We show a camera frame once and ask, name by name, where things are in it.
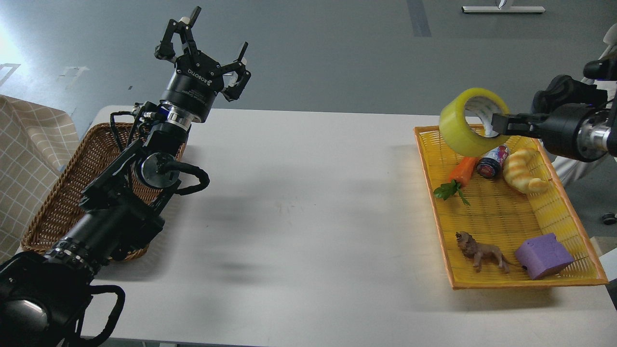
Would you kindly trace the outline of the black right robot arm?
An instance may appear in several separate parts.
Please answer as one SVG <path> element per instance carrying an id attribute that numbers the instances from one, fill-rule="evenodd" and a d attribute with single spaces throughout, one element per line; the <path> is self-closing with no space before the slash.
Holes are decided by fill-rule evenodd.
<path id="1" fill-rule="evenodd" d="M 558 75 L 538 91 L 531 112 L 493 113 L 488 132 L 541 140 L 553 155 L 593 162 L 616 155 L 616 98 L 597 85 Z"/>

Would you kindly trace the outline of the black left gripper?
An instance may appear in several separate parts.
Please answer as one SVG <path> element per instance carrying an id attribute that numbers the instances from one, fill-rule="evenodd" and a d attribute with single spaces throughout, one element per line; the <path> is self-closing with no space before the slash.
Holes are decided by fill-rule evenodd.
<path id="1" fill-rule="evenodd" d="M 204 123 L 219 92 L 229 101 L 240 98 L 251 72 L 247 70 L 244 59 L 249 43 L 244 42 L 238 57 L 227 65 L 220 63 L 202 51 L 199 51 L 193 37 L 195 25 L 202 8 L 196 6 L 189 17 L 168 21 L 167 28 L 154 56 L 161 61 L 174 63 L 174 72 L 163 91 L 160 103 L 173 105 L 192 113 L 194 122 Z M 178 35 L 183 55 L 178 56 L 174 50 L 173 37 Z M 227 85 L 223 86 L 224 76 L 229 75 Z"/>

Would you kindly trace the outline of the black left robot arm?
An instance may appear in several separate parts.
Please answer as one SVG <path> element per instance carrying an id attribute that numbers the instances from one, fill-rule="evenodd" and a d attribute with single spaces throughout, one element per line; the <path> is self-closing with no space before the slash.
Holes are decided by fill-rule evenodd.
<path id="1" fill-rule="evenodd" d="M 238 99 L 251 73 L 245 42 L 222 65 L 196 46 L 192 28 L 201 8 L 171 19 L 155 57 L 174 64 L 158 105 L 137 103 L 126 144 L 115 117 L 109 125 L 119 155 L 82 191 L 84 216 L 44 254 L 22 251 L 1 266 L 3 347 L 98 347 L 114 331 L 125 305 L 117 285 L 93 285 L 110 260 L 145 248 L 162 231 L 161 212 L 173 195 L 191 195 L 210 184 L 203 169 L 181 162 L 194 122 L 206 121 L 216 97 Z"/>

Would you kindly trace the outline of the black gloved hand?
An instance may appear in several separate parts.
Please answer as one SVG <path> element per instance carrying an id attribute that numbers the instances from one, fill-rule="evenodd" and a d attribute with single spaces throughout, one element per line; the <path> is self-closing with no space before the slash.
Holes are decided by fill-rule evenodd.
<path id="1" fill-rule="evenodd" d="M 574 80 L 569 75 L 553 78 L 546 89 L 534 95 L 531 112 L 548 114 L 563 105 L 603 105 L 608 100 L 606 90 Z"/>

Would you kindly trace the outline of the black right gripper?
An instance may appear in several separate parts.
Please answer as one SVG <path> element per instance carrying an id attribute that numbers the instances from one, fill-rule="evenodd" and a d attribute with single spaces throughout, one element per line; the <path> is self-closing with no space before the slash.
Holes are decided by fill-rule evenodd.
<path id="1" fill-rule="evenodd" d="M 503 114 L 493 117 L 492 130 L 501 135 L 524 136 L 543 141 L 548 152 L 568 157 L 581 120 L 593 119 L 596 110 L 584 104 L 563 105 L 551 113 Z"/>

